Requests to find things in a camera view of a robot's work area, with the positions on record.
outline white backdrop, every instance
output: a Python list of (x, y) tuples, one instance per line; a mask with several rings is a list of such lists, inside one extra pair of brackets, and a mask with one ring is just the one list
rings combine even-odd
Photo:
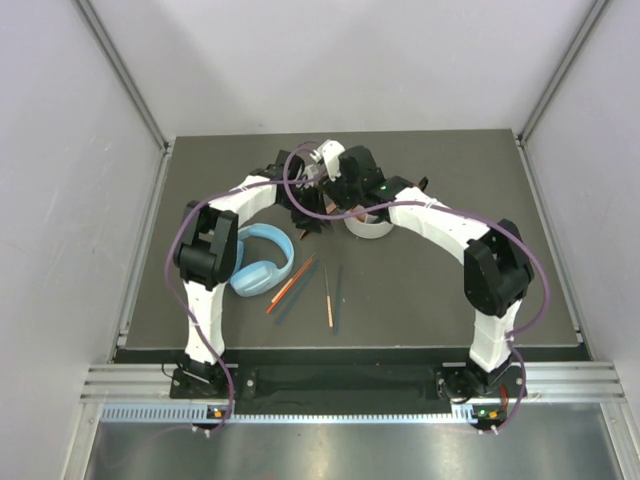
[(596, 353), (640, 420), (640, 3), (611, 2), (530, 141)]
[(591, 0), (93, 0), (168, 137), (513, 128)]
[(159, 150), (72, 2), (0, 4), (0, 477), (57, 478)]

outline table surface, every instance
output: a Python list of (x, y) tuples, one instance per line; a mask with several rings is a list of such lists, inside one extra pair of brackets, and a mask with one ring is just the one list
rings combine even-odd
[[(180, 137), (170, 161), (157, 219), (127, 339), (128, 348), (183, 348), (187, 317), (163, 280), (167, 250), (187, 202), (239, 184), (254, 168), (272, 163), (280, 149), (308, 139), (332, 138), (346, 146), (365, 145), (386, 176), (430, 180), (427, 193), (455, 208), (516, 222), (544, 265), (551, 283), (549, 313), (521, 345), (576, 345), (577, 338), (546, 242), (529, 183), (508, 130), (366, 132), (313, 135)], [(253, 298), (225, 292), (223, 335), (229, 347), (393, 347), (468, 346), (473, 310), (463, 293), (463, 271), (453, 257), (418, 235), (394, 228), (378, 240), (354, 237), (344, 223), (298, 240), (289, 212), (274, 206), (251, 221), (273, 224), (295, 246), (294, 272), (311, 254), (320, 261), (315, 276), (281, 325), (265, 310), (277, 289)], [(246, 262), (272, 259), (278, 248), (262, 239), (246, 243)], [(330, 290), (344, 268), (337, 333), (328, 327), (324, 266)], [(173, 280), (179, 285), (177, 271)], [(516, 324), (540, 306), (536, 278)]]
[(166, 428), (101, 424), (87, 480), (623, 478), (599, 405), (524, 405), (498, 438), (468, 425), (232, 424), (149, 442)]

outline blue headphones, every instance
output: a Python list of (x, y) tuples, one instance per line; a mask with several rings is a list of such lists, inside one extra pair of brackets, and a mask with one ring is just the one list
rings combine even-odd
[[(278, 245), (287, 257), (287, 264), (276, 267), (275, 263), (269, 260), (259, 262), (240, 268), (242, 257), (244, 256), (244, 243), (242, 240), (248, 237), (260, 237), (271, 240)], [(275, 287), (285, 279), (293, 267), (293, 244), (291, 239), (279, 228), (264, 223), (254, 223), (248, 227), (238, 230), (238, 252), (236, 256), (236, 266), (229, 284), (241, 297), (252, 297), (266, 292)]]

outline orange pencil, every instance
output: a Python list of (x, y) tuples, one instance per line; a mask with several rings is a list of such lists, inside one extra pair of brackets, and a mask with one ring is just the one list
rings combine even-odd
[(298, 270), (296, 272), (296, 274), (287, 283), (284, 284), (284, 287), (282, 287), (280, 289), (280, 291), (277, 293), (277, 295), (275, 297), (273, 297), (273, 300), (271, 300), (271, 305), (269, 306), (269, 308), (267, 308), (267, 313), (271, 313), (273, 311), (273, 309), (276, 308), (276, 306), (278, 305), (280, 300), (282, 300), (282, 298), (287, 294), (287, 292), (289, 290), (291, 290), (291, 287), (293, 287), (295, 285), (295, 283), (298, 281), (298, 279), (311, 266), (311, 263), (313, 262), (313, 255), (311, 255), (311, 257), (309, 257), (309, 260), (307, 260), (305, 262), (305, 264), (302, 265), (302, 267), (300, 267), (300, 270)]

